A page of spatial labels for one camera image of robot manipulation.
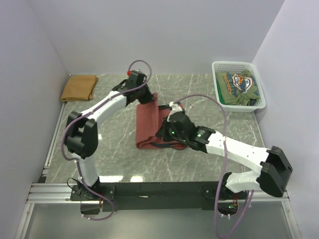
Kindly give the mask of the red tank top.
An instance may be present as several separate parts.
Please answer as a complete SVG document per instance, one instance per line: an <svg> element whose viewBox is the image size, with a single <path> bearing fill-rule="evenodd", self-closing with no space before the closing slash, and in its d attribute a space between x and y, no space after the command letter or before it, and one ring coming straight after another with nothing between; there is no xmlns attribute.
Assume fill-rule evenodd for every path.
<svg viewBox="0 0 319 239"><path fill-rule="evenodd" d="M164 142L156 137L162 126L162 121L170 113L158 105L158 94L154 93L155 100L147 104L139 104L136 109L136 148L137 149L165 149L173 148L184 150L186 146L177 141Z"/></svg>

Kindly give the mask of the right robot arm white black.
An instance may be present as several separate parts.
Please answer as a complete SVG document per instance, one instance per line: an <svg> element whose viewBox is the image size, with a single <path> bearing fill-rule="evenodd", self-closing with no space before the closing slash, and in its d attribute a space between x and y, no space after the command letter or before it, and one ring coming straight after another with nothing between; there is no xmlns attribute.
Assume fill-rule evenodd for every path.
<svg viewBox="0 0 319 239"><path fill-rule="evenodd" d="M205 126L196 126L184 112L164 118L156 136L164 142L177 141L193 150L226 156L249 168L248 172L226 173L219 194L225 199L246 190L262 190L273 197L282 197L293 168L283 150L252 146L224 137Z"/></svg>

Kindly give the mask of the tan ribbed tank top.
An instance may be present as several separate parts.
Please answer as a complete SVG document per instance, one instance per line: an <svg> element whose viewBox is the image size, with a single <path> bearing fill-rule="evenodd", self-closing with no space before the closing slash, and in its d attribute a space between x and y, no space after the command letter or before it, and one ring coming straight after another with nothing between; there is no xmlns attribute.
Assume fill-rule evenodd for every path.
<svg viewBox="0 0 319 239"><path fill-rule="evenodd" d="M67 81L60 97L62 102L89 101L97 84L96 75L72 75Z"/></svg>

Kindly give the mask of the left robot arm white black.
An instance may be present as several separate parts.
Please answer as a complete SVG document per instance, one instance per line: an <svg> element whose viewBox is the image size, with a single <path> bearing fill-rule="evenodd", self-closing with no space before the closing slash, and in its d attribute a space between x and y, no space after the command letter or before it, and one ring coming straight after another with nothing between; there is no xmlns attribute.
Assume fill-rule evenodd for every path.
<svg viewBox="0 0 319 239"><path fill-rule="evenodd" d="M65 160L74 161L78 171L78 186L88 200L103 198L100 180L95 168L94 153L98 148L98 127L115 112L138 100L154 100L147 82L150 76L138 70L128 71L128 77L112 88L110 93L94 106L80 113L71 112L61 140Z"/></svg>

